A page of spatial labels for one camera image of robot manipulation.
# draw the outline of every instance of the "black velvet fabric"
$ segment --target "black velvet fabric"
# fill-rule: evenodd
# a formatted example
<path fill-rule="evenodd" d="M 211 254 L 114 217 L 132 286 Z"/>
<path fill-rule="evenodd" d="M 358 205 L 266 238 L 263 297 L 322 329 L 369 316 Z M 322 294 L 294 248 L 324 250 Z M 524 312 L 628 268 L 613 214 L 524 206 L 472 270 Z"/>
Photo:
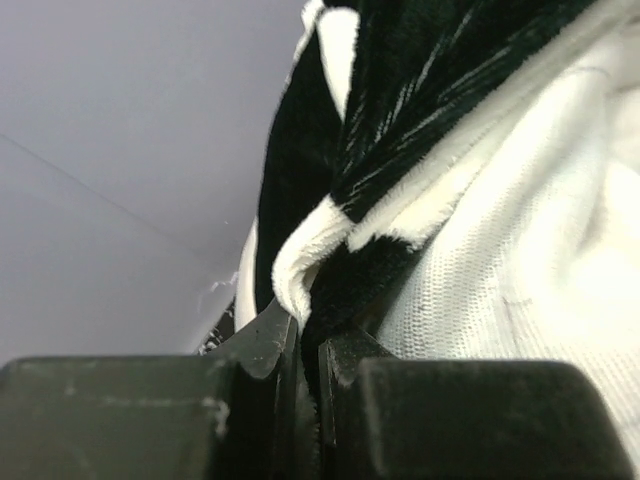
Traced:
<path fill-rule="evenodd" d="M 280 247 L 329 191 L 340 128 L 314 33 L 271 127 L 258 207 L 258 312 L 273 300 L 271 268 Z"/>

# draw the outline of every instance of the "black and white fabric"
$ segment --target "black and white fabric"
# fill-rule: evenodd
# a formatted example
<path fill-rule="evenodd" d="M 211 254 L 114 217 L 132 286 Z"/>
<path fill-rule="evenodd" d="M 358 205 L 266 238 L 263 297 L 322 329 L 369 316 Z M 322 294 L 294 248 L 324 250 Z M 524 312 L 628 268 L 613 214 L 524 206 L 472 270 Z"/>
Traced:
<path fill-rule="evenodd" d="M 311 0 L 236 328 L 316 348 L 378 300 L 402 358 L 586 372 L 640 463 L 637 0 Z"/>

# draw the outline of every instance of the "scratch mark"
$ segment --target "scratch mark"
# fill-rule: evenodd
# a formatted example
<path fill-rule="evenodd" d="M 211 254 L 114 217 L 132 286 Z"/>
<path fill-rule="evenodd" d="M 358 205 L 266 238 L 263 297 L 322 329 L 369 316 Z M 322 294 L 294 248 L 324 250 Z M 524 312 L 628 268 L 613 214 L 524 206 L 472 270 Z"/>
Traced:
<path fill-rule="evenodd" d="M 202 399 L 202 406 L 209 409 L 211 416 L 216 421 L 216 436 L 219 439 L 223 439 L 228 430 L 227 419 L 229 418 L 229 413 L 231 413 L 229 405 L 222 400 L 206 397 Z"/>
<path fill-rule="evenodd" d="M 226 365 L 227 361 L 226 360 L 216 360 L 215 362 L 213 362 L 213 365 L 211 365 L 207 371 L 205 372 L 204 376 L 205 377 L 210 377 L 211 375 L 214 374 L 218 374 L 218 370 L 220 369 L 221 366 Z"/>
<path fill-rule="evenodd" d="M 64 446 L 71 452 L 73 458 L 75 458 L 76 462 L 78 463 L 78 466 L 80 466 L 80 468 L 82 468 L 82 470 L 87 474 L 87 478 L 90 480 L 98 480 L 98 474 L 94 470 L 93 465 L 91 464 L 91 461 L 89 460 L 89 457 L 87 456 L 85 451 L 82 448 L 71 443 L 66 443 L 64 444 Z"/>

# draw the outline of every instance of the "white fleece lining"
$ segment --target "white fleece lining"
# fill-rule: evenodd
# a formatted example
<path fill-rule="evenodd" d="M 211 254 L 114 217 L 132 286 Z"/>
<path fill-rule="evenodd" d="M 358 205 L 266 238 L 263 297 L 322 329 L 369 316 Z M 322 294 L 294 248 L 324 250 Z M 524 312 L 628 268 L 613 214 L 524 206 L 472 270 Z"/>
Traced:
<path fill-rule="evenodd" d="M 436 180 L 431 188 L 393 219 L 385 235 L 409 242 L 414 249 L 421 248 L 425 240 L 453 214 L 458 200 L 500 148 L 527 106 L 528 102 L 521 103 L 520 108 L 504 117 L 491 134 L 482 138 L 451 171 Z M 350 251 L 359 250 L 368 240 L 362 231 L 358 233 L 360 235 L 349 237 Z"/>
<path fill-rule="evenodd" d="M 633 0 L 600 0 L 492 92 L 367 213 L 349 236 L 357 250 L 385 234 L 393 219 L 486 136 L 515 105 L 533 99 L 563 68 L 625 20 Z M 455 201 L 455 195 L 445 201 Z M 449 207 L 437 207 L 440 211 Z"/>
<path fill-rule="evenodd" d="M 273 290 L 300 328 L 311 314 L 307 273 L 328 257 L 353 228 L 353 222 L 326 196 L 289 236 L 273 264 Z"/>
<path fill-rule="evenodd" d="M 258 219 L 255 219 L 251 225 L 251 231 L 249 232 L 247 241 L 242 249 L 242 256 L 240 257 L 238 286 L 236 287 L 236 303 L 233 319 L 236 332 L 257 316 L 255 302 L 257 247 Z"/>
<path fill-rule="evenodd" d="M 351 90 L 360 16 L 350 8 L 332 8 L 318 21 L 324 76 L 340 119 L 344 120 Z"/>

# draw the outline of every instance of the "white plush trim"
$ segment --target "white plush trim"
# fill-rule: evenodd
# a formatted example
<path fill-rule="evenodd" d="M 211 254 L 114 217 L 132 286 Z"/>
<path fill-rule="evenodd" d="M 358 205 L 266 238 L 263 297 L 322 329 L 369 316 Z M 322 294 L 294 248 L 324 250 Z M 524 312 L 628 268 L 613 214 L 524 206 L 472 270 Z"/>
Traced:
<path fill-rule="evenodd" d="M 273 264 L 273 290 L 282 307 L 303 327 L 311 313 L 306 276 L 329 256 L 353 223 L 327 196 L 289 236 Z"/>
<path fill-rule="evenodd" d="M 332 8 L 318 21 L 322 67 L 331 97 L 344 120 L 351 90 L 351 70 L 355 58 L 360 16 L 350 8 Z"/>

